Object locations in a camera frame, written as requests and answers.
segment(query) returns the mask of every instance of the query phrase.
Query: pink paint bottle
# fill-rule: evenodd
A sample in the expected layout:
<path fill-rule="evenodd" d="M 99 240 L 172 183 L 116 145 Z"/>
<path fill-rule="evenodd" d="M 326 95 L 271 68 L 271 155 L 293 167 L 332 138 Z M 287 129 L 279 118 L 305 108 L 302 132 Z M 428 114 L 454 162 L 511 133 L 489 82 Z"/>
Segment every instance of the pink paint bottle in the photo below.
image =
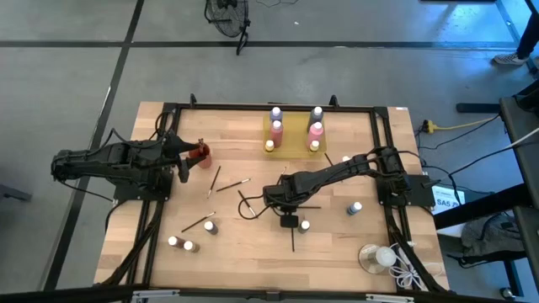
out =
<path fill-rule="evenodd" d="M 309 129 L 309 136 L 307 139 L 307 148 L 311 146 L 311 143 L 313 141 L 320 142 L 320 137 L 322 136 L 322 133 L 323 133 L 322 123 L 317 122 L 311 125 L 311 128 Z"/>
<path fill-rule="evenodd" d="M 271 125 L 271 140 L 275 147 L 279 147 L 283 141 L 283 124 L 278 120 L 273 121 Z"/>

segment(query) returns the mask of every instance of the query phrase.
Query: yellow tray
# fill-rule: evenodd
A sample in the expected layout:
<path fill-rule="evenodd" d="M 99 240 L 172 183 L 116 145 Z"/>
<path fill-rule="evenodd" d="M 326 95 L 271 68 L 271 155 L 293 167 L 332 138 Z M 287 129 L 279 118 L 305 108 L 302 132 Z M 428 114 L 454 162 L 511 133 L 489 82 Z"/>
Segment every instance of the yellow tray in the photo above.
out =
<path fill-rule="evenodd" d="M 307 147 L 307 124 L 309 123 L 309 112 L 285 112 L 283 113 L 283 141 L 279 147 L 272 152 L 265 150 L 265 143 L 271 138 L 270 114 L 263 118 L 264 141 L 262 148 L 266 156 L 273 158 L 305 159 L 321 157 L 328 149 L 326 146 L 326 131 L 320 137 L 320 147 L 318 151 L 312 152 Z"/>

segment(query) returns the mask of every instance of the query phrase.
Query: paint bottle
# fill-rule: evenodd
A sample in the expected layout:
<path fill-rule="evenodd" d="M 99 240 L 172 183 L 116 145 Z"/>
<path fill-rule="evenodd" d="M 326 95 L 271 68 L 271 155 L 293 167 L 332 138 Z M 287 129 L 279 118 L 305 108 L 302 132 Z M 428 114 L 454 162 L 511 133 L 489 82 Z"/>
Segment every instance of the paint bottle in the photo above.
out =
<path fill-rule="evenodd" d="M 319 147 L 320 147 L 320 142 L 315 140 L 315 141 L 311 142 L 311 146 L 309 147 L 309 150 L 311 152 L 316 152 L 316 151 L 318 151 Z"/>
<path fill-rule="evenodd" d="M 361 205 L 360 202 L 355 202 L 346 210 L 346 212 L 348 213 L 348 215 L 355 215 L 359 213 L 362 208 L 363 205 Z"/>
<path fill-rule="evenodd" d="M 299 233 L 306 233 L 309 230 L 309 227 L 311 227 L 311 223 L 307 220 L 303 220 L 299 227 L 297 227 L 297 231 L 299 231 Z"/>
<path fill-rule="evenodd" d="M 216 235 L 217 232 L 219 232 L 217 225 L 215 225 L 212 221 L 207 221 L 204 223 L 204 229 L 212 235 Z"/>
<path fill-rule="evenodd" d="M 271 120 L 271 123 L 273 124 L 273 121 L 279 121 L 283 122 L 283 112 L 278 107 L 274 107 L 271 112 L 269 113 L 269 119 Z"/>
<path fill-rule="evenodd" d="M 192 241 L 185 241 L 184 249 L 190 253 L 196 253 L 199 251 L 200 246 Z"/>
<path fill-rule="evenodd" d="M 283 141 L 283 124 L 278 120 L 273 121 L 271 125 L 271 140 L 275 147 L 279 147 Z"/>
<path fill-rule="evenodd" d="M 266 151 L 267 152 L 272 152 L 273 148 L 274 148 L 273 141 L 272 140 L 267 140 L 266 145 L 265 145 Z"/>
<path fill-rule="evenodd" d="M 317 106 L 314 109 L 311 110 L 311 114 L 309 115 L 309 124 L 307 125 L 307 132 L 311 129 L 311 125 L 320 122 L 322 123 L 323 118 L 323 111 L 322 108 Z"/>
<path fill-rule="evenodd" d="M 320 137 L 322 136 L 322 133 L 323 133 L 322 123 L 317 122 L 311 125 L 311 129 L 309 130 L 309 136 L 307 137 L 307 146 L 310 147 L 313 141 L 320 142 Z"/>
<path fill-rule="evenodd" d="M 178 238 L 178 237 L 170 237 L 168 239 L 168 245 L 170 245 L 171 247 L 183 247 L 184 246 L 184 240 Z"/>

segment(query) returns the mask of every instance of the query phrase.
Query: red cup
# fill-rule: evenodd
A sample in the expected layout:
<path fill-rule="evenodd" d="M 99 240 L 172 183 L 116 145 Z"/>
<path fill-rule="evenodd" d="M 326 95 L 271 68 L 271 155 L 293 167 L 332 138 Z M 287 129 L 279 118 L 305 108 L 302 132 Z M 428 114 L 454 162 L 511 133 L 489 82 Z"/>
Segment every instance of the red cup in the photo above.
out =
<path fill-rule="evenodd" d="M 205 159 L 198 162 L 198 166 L 200 168 L 209 168 L 211 166 L 211 150 L 207 144 L 204 144 L 203 152 L 200 152 L 200 149 L 198 148 L 193 151 L 189 151 L 190 158 L 197 158 L 202 155 L 205 155 Z"/>

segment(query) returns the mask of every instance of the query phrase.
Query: electric fan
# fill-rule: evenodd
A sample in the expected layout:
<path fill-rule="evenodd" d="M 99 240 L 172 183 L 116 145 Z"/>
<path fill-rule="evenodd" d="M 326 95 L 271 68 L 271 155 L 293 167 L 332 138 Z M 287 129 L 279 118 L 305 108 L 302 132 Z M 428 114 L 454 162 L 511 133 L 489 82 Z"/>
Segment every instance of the electric fan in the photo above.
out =
<path fill-rule="evenodd" d="M 247 44 L 247 27 L 251 24 L 248 19 L 248 0 L 206 0 L 204 17 L 208 23 L 214 24 L 219 32 L 227 37 L 237 37 L 236 55 Z"/>

